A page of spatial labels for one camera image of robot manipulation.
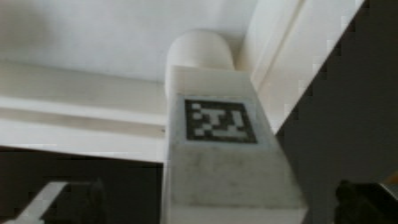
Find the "white cylindrical post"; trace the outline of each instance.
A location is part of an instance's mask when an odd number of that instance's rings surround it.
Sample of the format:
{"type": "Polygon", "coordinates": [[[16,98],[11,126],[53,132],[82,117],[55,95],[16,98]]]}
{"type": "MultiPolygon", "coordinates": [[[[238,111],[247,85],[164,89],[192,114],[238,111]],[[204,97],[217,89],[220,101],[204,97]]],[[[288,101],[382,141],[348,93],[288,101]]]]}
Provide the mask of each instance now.
{"type": "Polygon", "coordinates": [[[167,96],[173,66],[235,70],[231,49],[217,33],[204,30],[190,31],[173,43],[165,68],[167,96]]]}

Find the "black and white square pattern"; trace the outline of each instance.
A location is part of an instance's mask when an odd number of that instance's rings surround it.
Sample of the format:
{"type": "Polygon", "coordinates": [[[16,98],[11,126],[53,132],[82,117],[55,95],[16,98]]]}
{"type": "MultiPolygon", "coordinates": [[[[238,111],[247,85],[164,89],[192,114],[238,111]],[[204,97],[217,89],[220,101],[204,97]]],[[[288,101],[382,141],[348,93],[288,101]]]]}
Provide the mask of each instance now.
{"type": "Polygon", "coordinates": [[[244,103],[185,100],[187,139],[258,143],[244,103]]]}

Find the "gray wall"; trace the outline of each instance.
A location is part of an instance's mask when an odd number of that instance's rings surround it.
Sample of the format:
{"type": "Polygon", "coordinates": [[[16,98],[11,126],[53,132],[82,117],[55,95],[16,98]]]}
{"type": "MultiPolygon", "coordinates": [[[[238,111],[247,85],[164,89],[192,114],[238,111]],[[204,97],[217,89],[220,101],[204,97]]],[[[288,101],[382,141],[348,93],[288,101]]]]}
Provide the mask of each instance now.
{"type": "Polygon", "coordinates": [[[398,170],[398,1],[368,1],[279,131],[311,212],[331,223],[341,179],[398,170]]]}

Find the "white shelf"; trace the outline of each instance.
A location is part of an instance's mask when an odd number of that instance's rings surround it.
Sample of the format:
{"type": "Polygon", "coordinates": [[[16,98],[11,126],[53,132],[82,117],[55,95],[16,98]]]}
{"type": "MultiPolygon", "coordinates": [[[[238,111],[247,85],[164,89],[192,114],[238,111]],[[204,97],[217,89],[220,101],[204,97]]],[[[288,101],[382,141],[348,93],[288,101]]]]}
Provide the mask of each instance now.
{"type": "Polygon", "coordinates": [[[162,162],[164,85],[0,63],[0,145],[162,162]]]}

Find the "black object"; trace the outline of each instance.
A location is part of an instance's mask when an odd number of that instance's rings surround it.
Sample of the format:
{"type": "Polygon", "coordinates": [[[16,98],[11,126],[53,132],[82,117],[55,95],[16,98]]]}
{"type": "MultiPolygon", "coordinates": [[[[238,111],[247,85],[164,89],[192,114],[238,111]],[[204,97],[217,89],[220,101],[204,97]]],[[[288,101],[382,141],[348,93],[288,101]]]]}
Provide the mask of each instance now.
{"type": "Polygon", "coordinates": [[[379,183],[354,184],[341,181],[334,224],[398,224],[398,195],[393,188],[379,183]]]}
{"type": "Polygon", "coordinates": [[[107,224],[103,183],[71,182],[41,217],[46,224],[107,224]]]}
{"type": "Polygon", "coordinates": [[[244,103],[185,100],[187,113],[187,139],[192,141],[258,143],[249,113],[244,103]],[[213,115],[219,123],[212,122],[206,111],[222,112],[213,115]],[[229,128],[244,133],[244,136],[222,136],[217,132],[229,132],[229,128]]]}

